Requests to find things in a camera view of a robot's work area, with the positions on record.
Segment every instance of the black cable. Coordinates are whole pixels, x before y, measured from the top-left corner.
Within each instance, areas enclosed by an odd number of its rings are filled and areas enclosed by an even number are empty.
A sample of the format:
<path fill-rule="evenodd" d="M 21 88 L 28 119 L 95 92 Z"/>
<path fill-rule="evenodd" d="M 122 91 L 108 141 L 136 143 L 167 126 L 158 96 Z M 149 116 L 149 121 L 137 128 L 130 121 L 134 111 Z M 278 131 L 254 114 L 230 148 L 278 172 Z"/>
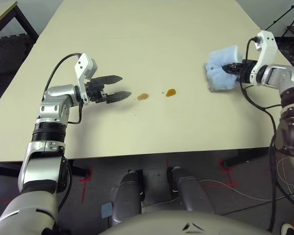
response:
<path fill-rule="evenodd" d="M 72 170 L 71 170 L 71 166 L 69 163 L 67 163 L 67 170 L 68 170 L 68 179 L 69 179 L 69 186 L 68 186 L 68 189 L 67 191 L 65 192 L 65 195 L 61 201 L 61 203 L 59 204 L 58 206 L 58 212 L 61 210 L 61 208 L 63 207 L 65 201 L 67 200 L 69 194 L 70 194 L 70 191 L 71 191 L 71 187 L 72 187 Z"/>
<path fill-rule="evenodd" d="M 243 64 L 243 69 L 241 70 L 241 72 L 244 70 L 244 68 L 246 67 L 247 64 L 247 59 L 248 59 L 248 50 L 249 50 L 249 44 L 251 41 L 258 41 L 257 37 L 251 38 L 249 39 L 247 46 L 246 46 L 246 53 L 245 53 L 245 61 Z M 283 193 L 283 195 L 294 205 L 294 200 L 283 190 L 283 188 L 281 187 L 281 185 L 279 184 L 278 180 L 277 180 L 277 176 L 276 176 L 276 158 L 275 158 L 275 148 L 274 148 L 274 140 L 275 140 L 275 135 L 276 135 L 276 125 L 274 122 L 274 118 L 273 116 L 266 110 L 266 109 L 270 109 L 273 107 L 277 107 L 279 105 L 272 105 L 272 106 L 268 106 L 268 107 L 262 107 L 258 104 L 256 104 L 254 101 L 252 101 L 250 99 L 250 97 L 248 96 L 248 93 L 246 91 L 246 89 L 248 88 L 243 88 L 243 84 L 242 84 L 242 73 L 240 74 L 240 87 L 241 87 L 241 91 L 243 96 L 245 97 L 245 99 L 254 107 L 256 107 L 257 109 L 259 109 L 260 111 L 263 111 L 265 114 L 267 114 L 272 122 L 272 127 L 273 127 L 273 137 L 271 139 L 270 142 L 270 146 L 269 146 L 269 164 L 270 164 L 270 172 L 271 172 L 271 182 L 272 182 L 272 208 L 271 208 L 271 218 L 270 218 L 270 226 L 268 228 L 269 232 L 272 232 L 273 230 L 273 226 L 275 223 L 275 213 L 276 213 L 276 187 L 279 188 L 279 190 Z"/>
<path fill-rule="evenodd" d="M 275 148 L 273 148 L 275 141 L 275 133 L 272 136 L 270 146 L 269 146 L 269 165 L 270 165 L 270 173 L 271 173 L 271 183 L 272 183 L 272 207 L 271 207 L 271 216 L 270 216 L 270 224 L 267 229 L 272 233 L 274 223 L 275 223 L 275 214 L 276 214 L 276 158 L 275 158 Z"/>
<path fill-rule="evenodd" d="M 249 39 L 248 43 L 247 43 L 247 46 L 246 46 L 246 53 L 245 53 L 245 61 L 244 61 L 244 64 L 243 64 L 243 69 L 241 70 L 241 72 L 244 70 L 244 68 L 246 67 L 246 64 L 247 64 L 247 59 L 248 59 L 248 50 L 249 50 L 249 44 L 251 41 L 257 41 L 257 37 L 254 37 L 254 38 L 251 38 Z M 251 104 L 253 105 L 254 107 L 256 107 L 257 109 L 259 109 L 260 111 L 263 111 L 264 113 L 266 113 L 270 119 L 271 119 L 271 122 L 272 122 L 272 126 L 273 126 L 273 133 L 275 134 L 275 131 L 276 131 L 276 126 L 275 126 L 275 122 L 274 122 L 274 118 L 273 116 L 266 110 L 266 107 L 262 107 L 258 104 L 256 104 L 254 101 L 252 101 L 250 99 L 250 97 L 248 96 L 248 93 L 246 91 L 246 88 L 243 88 L 243 82 L 242 82 L 242 74 L 240 74 L 240 87 L 241 87 L 241 91 L 242 91 L 242 94 L 243 96 L 245 97 L 245 99 Z"/>
<path fill-rule="evenodd" d="M 282 106 L 282 105 L 281 104 L 275 104 L 275 105 L 271 105 L 271 106 L 265 107 L 265 109 L 271 109 L 271 108 L 279 107 L 279 106 Z"/>
<path fill-rule="evenodd" d="M 273 166 L 275 166 L 275 165 L 273 165 L 273 162 L 275 162 L 275 160 L 273 160 L 274 157 L 272 158 L 271 156 L 272 156 L 272 152 L 274 152 L 272 149 L 273 149 L 274 140 L 275 140 L 276 125 L 275 125 L 273 116 L 266 110 L 266 108 L 268 108 L 268 107 L 262 107 L 262 106 L 256 104 L 254 101 L 252 101 L 250 99 L 250 97 L 248 96 L 246 88 L 243 88 L 242 71 L 246 68 L 246 64 L 247 64 L 247 60 L 248 60 L 248 50 L 249 50 L 249 45 L 250 45 L 251 41 L 256 42 L 256 41 L 258 41 L 258 38 L 257 37 L 251 38 L 251 39 L 249 39 L 249 41 L 247 43 L 246 52 L 245 52 L 245 61 L 244 61 L 244 64 L 243 64 L 243 69 L 241 70 L 241 74 L 240 74 L 240 87 L 241 87 L 241 91 L 242 91 L 242 94 L 245 97 L 245 99 L 251 105 L 253 105 L 254 107 L 259 109 L 260 111 L 267 114 L 269 116 L 271 122 L 272 122 L 273 137 L 271 139 L 270 146 L 269 146 L 269 163 L 270 163 L 271 182 L 272 182 L 272 208 L 271 208 L 270 226 L 268 228 L 268 231 L 272 232 L 272 229 L 273 229 L 273 226 L 274 226 L 274 223 L 275 223 L 275 213 L 276 213 L 276 183 L 275 183 L 276 182 L 276 172 L 275 172 L 275 169 L 273 169 Z"/>
<path fill-rule="evenodd" d="M 56 72 L 57 69 L 60 67 L 60 65 L 63 63 L 63 61 L 65 61 L 66 59 L 68 59 L 68 58 L 70 58 L 70 57 L 72 57 L 72 56 L 75 56 L 75 55 L 77 55 L 78 57 L 80 57 L 80 56 L 81 56 L 81 53 L 72 53 L 72 54 L 69 54 L 69 55 L 65 56 L 65 57 L 64 57 L 62 60 L 60 60 L 59 63 L 54 67 L 54 69 L 53 69 L 52 73 L 50 74 L 50 77 L 49 77 L 49 79 L 48 79 L 48 81 L 47 81 L 46 87 L 45 87 L 45 89 L 44 89 L 44 93 L 45 93 L 45 91 L 48 89 L 48 87 L 49 87 L 49 85 L 50 85 L 50 82 L 51 82 L 51 80 L 52 80 L 52 78 L 53 78 L 55 72 Z"/>
<path fill-rule="evenodd" d="M 281 198 L 277 198 L 276 201 L 279 201 L 279 200 L 284 199 L 284 198 L 286 198 L 286 197 L 284 196 L 284 197 L 281 197 Z M 221 214 L 221 215 L 228 215 L 228 214 L 232 214 L 232 213 L 236 213 L 236 212 L 242 212 L 242 211 L 252 209 L 252 208 L 256 208 L 256 207 L 260 207 L 260 206 L 263 206 L 263 205 L 266 205 L 266 204 L 269 204 L 269 203 L 272 203 L 272 201 L 260 203 L 260 204 L 250 206 L 250 207 L 245 207 L 245 208 L 238 209 L 238 210 L 235 210 L 235 211 L 230 211 L 230 212 L 227 212 L 227 213 L 224 213 L 224 214 Z"/>
<path fill-rule="evenodd" d="M 73 121 L 68 121 L 68 124 L 80 124 L 80 122 L 82 121 L 82 109 L 83 109 L 84 103 L 83 101 L 79 103 L 78 105 L 78 121 L 77 122 L 73 122 Z"/>

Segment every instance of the metal stand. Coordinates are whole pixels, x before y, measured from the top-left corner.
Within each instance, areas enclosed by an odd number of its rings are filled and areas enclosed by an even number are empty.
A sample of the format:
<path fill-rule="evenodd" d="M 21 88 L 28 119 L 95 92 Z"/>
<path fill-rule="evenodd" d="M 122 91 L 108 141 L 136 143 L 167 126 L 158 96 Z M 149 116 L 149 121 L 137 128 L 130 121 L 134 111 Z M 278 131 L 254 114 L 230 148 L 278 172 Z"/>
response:
<path fill-rule="evenodd" d="M 20 23 L 26 33 L 31 37 L 33 42 L 35 43 L 38 39 L 38 34 L 34 30 L 34 28 L 30 25 L 26 17 L 23 15 L 22 11 L 16 5 L 14 6 L 1 20 L 0 20 L 0 31 L 13 19 Z"/>
<path fill-rule="evenodd" d="M 277 20 L 273 21 L 273 23 L 269 27 L 267 27 L 265 30 L 268 30 L 269 28 L 271 28 L 271 26 L 273 26 L 274 24 L 276 24 L 280 19 L 282 19 L 286 14 L 288 14 L 293 9 L 294 9 L 294 5 L 292 5 L 290 7 L 290 9 L 287 12 L 285 12 L 282 16 L 280 16 Z M 290 26 L 287 26 L 287 30 L 283 33 L 282 37 L 285 37 L 285 34 L 288 31 L 290 31 L 294 35 L 294 32 L 292 31 L 293 24 L 294 24 L 294 20 L 293 20 L 293 22 L 291 23 Z"/>
<path fill-rule="evenodd" d="M 269 148 L 252 148 L 252 149 L 238 149 L 238 155 L 225 159 L 221 165 L 224 169 L 232 168 L 236 165 L 248 163 L 259 157 L 263 157 L 268 154 Z"/>
<path fill-rule="evenodd" d="M 73 176 L 77 176 L 84 179 L 89 177 L 90 175 L 89 170 L 73 166 L 73 163 L 74 163 L 74 160 L 69 160 L 69 164 L 71 166 Z M 5 164 L 0 164 L 0 175 L 17 178 L 19 176 L 22 163 L 5 163 Z"/>

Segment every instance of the red tape marking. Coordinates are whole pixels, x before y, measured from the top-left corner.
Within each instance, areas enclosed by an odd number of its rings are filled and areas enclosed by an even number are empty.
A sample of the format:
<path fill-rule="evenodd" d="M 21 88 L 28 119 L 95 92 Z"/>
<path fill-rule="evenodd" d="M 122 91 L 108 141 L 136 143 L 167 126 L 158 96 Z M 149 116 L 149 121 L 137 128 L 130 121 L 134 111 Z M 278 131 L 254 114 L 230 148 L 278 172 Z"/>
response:
<path fill-rule="evenodd" d="M 294 220 L 292 220 L 292 226 L 293 226 L 293 228 L 294 228 Z"/>
<path fill-rule="evenodd" d="M 81 179 L 79 180 L 80 182 L 84 183 L 83 191 L 82 191 L 82 204 L 84 203 L 85 199 L 85 193 L 86 193 L 86 183 L 90 182 L 92 180 L 92 175 L 93 175 L 93 169 L 88 169 L 89 170 L 89 176 L 87 179 Z"/>
<path fill-rule="evenodd" d="M 11 201 L 10 200 L 0 200 L 1 203 L 9 204 Z"/>
<path fill-rule="evenodd" d="M 239 183 L 233 183 L 233 184 L 226 184 L 230 187 L 233 187 L 233 186 L 237 186 L 239 185 Z M 226 187 L 225 185 L 205 185 L 206 188 L 221 188 L 221 187 Z"/>
<path fill-rule="evenodd" d="M 223 166 L 222 166 L 223 159 L 218 159 L 218 162 L 219 162 L 219 166 L 220 166 L 221 171 L 226 172 L 227 178 L 229 179 L 231 188 L 234 188 L 234 185 L 238 185 L 239 183 L 233 183 L 233 181 L 232 181 L 232 177 L 231 177 L 230 172 L 233 171 L 233 169 L 231 169 L 231 168 L 230 169 L 224 169 Z"/>

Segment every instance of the black band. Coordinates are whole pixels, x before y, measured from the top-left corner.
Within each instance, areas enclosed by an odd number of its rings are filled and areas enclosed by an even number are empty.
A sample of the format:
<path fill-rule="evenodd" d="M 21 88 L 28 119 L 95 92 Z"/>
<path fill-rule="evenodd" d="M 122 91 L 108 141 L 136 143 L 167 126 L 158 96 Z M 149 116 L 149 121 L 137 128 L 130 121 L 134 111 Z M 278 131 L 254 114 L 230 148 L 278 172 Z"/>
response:
<path fill-rule="evenodd" d="M 31 141 L 64 142 L 66 126 L 56 122 L 39 122 L 35 124 Z"/>
<path fill-rule="evenodd" d="M 285 90 L 280 97 L 283 108 L 287 105 L 294 104 L 294 87 Z"/>

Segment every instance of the wall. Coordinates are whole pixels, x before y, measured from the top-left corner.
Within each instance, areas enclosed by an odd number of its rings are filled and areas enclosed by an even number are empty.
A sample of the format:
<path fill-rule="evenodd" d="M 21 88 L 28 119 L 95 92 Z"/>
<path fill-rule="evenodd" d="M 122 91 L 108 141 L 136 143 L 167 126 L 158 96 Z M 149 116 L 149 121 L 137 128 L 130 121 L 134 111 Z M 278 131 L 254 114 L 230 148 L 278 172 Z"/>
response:
<path fill-rule="evenodd" d="M 30 24 L 40 34 L 63 0 L 17 0 L 18 7 L 26 16 Z M 0 32 L 0 37 L 25 33 L 16 19 Z"/>
<path fill-rule="evenodd" d="M 286 12 L 294 0 L 236 0 L 244 11 L 262 29 L 269 26 L 280 15 Z M 40 34 L 50 18 L 61 4 L 62 0 L 18 0 L 18 6 L 32 24 L 34 29 Z M 275 36 L 281 36 L 294 19 L 294 9 L 281 19 L 270 30 Z M 13 34 L 24 33 L 22 27 L 13 19 L 1 32 L 0 37 Z"/>

